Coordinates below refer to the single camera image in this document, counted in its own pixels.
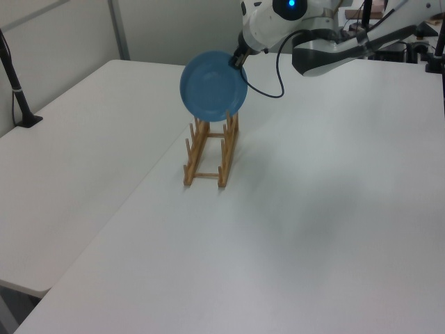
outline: white tabletop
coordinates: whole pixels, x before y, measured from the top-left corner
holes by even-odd
[[[442,333],[442,78],[282,60],[285,97],[240,110],[227,188],[183,187],[185,131],[17,334]],[[247,64],[270,93],[274,64]]]
[[[43,296],[184,130],[182,67],[111,61],[0,139],[0,285]]]

